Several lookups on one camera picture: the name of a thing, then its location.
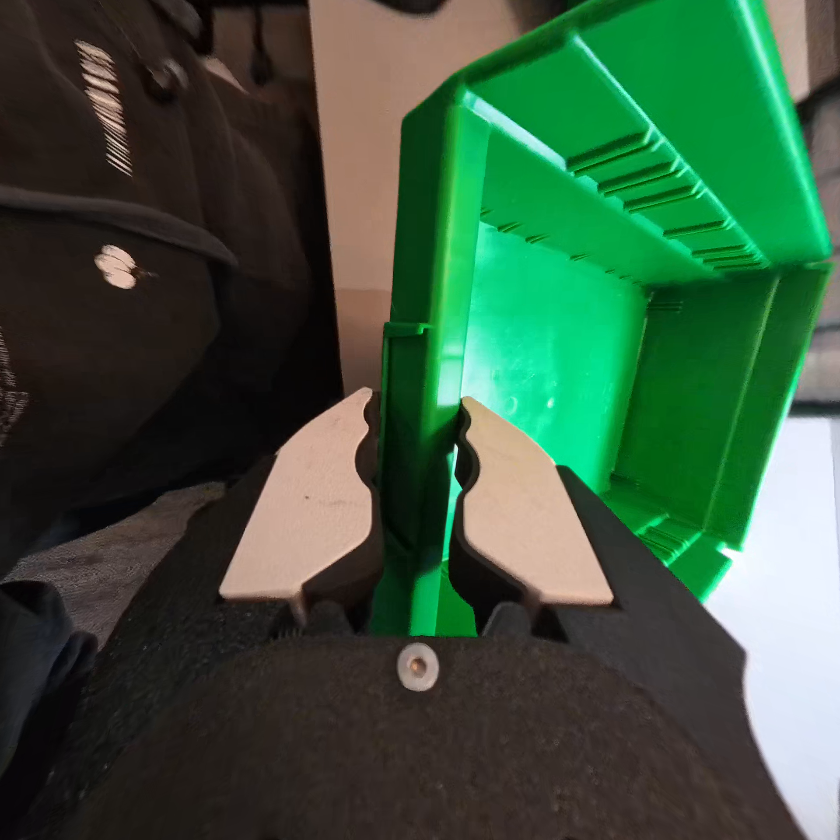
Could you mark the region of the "grey fabric seat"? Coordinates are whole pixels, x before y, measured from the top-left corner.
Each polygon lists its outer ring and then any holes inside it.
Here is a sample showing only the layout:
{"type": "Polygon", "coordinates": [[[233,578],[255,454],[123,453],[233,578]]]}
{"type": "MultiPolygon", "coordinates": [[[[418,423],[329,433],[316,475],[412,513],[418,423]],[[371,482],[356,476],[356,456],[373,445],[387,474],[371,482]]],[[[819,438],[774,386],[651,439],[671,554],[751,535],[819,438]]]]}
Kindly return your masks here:
{"type": "Polygon", "coordinates": [[[75,629],[94,635],[102,648],[192,516],[225,492],[222,482],[168,492],[107,528],[23,558],[4,581],[54,585],[75,629]]]}

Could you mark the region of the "green plastic bin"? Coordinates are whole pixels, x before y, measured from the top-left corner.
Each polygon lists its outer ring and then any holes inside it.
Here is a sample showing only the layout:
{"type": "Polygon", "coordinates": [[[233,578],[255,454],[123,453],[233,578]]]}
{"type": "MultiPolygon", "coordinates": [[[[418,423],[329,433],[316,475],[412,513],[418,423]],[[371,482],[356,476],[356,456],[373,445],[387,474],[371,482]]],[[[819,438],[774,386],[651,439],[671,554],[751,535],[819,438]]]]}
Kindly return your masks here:
{"type": "Polygon", "coordinates": [[[701,601],[740,550],[833,246],[763,2],[584,2],[402,122],[372,632],[467,636],[473,397],[701,601]]]}

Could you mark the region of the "person's dark trousers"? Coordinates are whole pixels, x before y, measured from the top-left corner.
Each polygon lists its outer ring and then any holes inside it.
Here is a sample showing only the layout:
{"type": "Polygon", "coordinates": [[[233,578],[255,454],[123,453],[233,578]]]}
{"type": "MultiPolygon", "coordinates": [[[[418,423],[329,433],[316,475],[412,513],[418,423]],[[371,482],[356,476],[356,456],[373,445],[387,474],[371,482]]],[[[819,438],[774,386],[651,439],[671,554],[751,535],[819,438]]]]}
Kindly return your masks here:
{"type": "Polygon", "coordinates": [[[97,637],[75,628],[54,585],[2,583],[2,776],[48,768],[97,653],[97,637]]]}

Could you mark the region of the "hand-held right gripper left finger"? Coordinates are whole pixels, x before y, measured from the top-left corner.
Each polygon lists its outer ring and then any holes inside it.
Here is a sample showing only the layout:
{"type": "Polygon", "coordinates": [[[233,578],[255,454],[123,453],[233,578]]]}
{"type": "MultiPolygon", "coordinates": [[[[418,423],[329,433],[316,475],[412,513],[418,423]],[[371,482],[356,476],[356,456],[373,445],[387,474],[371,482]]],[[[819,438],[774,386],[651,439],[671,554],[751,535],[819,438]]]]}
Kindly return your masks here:
{"type": "Polygon", "coordinates": [[[321,602],[368,605],[384,567],[375,488],[380,396],[362,387],[277,451],[218,593],[284,602],[299,624],[321,602]]]}

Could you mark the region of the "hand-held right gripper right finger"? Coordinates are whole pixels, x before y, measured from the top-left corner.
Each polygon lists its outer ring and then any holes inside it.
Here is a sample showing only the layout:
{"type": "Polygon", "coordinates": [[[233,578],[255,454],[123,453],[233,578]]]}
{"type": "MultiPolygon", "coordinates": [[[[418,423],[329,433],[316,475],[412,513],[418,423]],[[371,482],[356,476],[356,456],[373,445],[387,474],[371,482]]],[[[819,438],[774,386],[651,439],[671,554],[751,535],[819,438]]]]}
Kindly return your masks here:
{"type": "Polygon", "coordinates": [[[503,603],[533,626],[556,608],[611,610],[615,594],[551,456],[475,397],[458,410],[451,585],[487,627],[503,603]]]}

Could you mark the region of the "person's black printed hoodie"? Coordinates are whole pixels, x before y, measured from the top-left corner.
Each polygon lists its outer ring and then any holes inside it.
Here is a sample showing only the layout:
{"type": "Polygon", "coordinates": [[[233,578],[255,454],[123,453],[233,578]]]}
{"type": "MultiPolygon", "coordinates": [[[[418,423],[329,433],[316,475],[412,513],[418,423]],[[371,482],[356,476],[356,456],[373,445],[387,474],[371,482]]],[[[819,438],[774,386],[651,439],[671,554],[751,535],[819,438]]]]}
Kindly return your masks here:
{"type": "Polygon", "coordinates": [[[2,575],[343,395],[313,85],[200,2],[2,2],[2,575]]]}

